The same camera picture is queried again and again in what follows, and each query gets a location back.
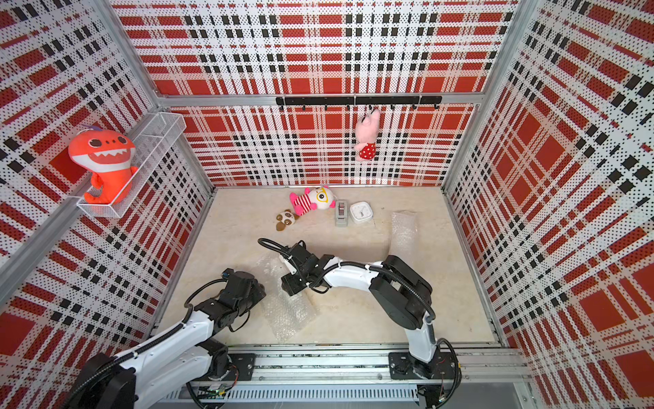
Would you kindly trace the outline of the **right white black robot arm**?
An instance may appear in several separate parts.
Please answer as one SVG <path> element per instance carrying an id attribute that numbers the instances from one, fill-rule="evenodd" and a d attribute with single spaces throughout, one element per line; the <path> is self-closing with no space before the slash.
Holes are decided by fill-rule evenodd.
<path id="1" fill-rule="evenodd" d="M 282 278 L 282 289 L 288 295 L 305 289 L 325 294 L 333 288 L 370 293 L 390 320 L 405 330 L 409 373 L 423 379 L 447 372 L 461 375 L 453 345 L 434 333 L 432 286 L 400 257 L 391 255 L 373 263 L 345 261 L 328 254 L 317 257 L 303 241 L 292 247 L 274 244 L 272 249 L 289 269 Z"/>

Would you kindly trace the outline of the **bubble wrap sheet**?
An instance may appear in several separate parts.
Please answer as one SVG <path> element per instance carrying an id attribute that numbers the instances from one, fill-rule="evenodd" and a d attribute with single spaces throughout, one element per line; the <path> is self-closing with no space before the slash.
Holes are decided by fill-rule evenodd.
<path id="1" fill-rule="evenodd" d="M 256 268 L 266 292 L 262 301 L 264 316 L 276 340 L 286 344 L 317 318 L 317 310 L 304 294 L 290 296 L 282 288 L 282 278 L 289 270 L 279 256 L 262 257 Z"/>
<path id="2" fill-rule="evenodd" d="M 394 212 L 391 217 L 391 239 L 388 254 L 413 265 L 418 247 L 417 215 L 410 211 Z"/>

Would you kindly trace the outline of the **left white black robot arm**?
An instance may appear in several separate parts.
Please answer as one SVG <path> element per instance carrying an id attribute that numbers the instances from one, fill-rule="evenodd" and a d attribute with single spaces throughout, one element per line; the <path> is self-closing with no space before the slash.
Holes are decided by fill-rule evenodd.
<path id="1" fill-rule="evenodd" d="M 216 334 L 233 331 L 266 296 L 255 276 L 226 269 L 219 294 L 198 305 L 184 304 L 184 318 L 166 331 L 114 356 L 98 354 L 87 361 L 65 408 L 149 408 L 168 393 L 196 379 L 226 381 L 231 390 L 251 377 L 251 356 L 232 358 Z"/>

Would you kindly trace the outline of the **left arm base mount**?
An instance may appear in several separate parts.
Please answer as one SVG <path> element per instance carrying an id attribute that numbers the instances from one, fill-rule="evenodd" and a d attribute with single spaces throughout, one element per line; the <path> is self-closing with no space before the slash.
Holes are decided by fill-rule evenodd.
<path id="1" fill-rule="evenodd" d="M 255 369 L 255 354 L 221 353 L 214 356 L 204 380 L 250 381 Z"/>

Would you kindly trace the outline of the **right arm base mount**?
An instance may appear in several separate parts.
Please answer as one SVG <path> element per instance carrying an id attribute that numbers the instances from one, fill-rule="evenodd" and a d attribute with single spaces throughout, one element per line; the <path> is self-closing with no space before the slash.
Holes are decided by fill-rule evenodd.
<path id="1" fill-rule="evenodd" d="M 428 363 L 408 352 L 390 353 L 388 366 L 393 380 L 453 380 L 457 368 L 452 354 L 443 351 L 436 352 Z"/>

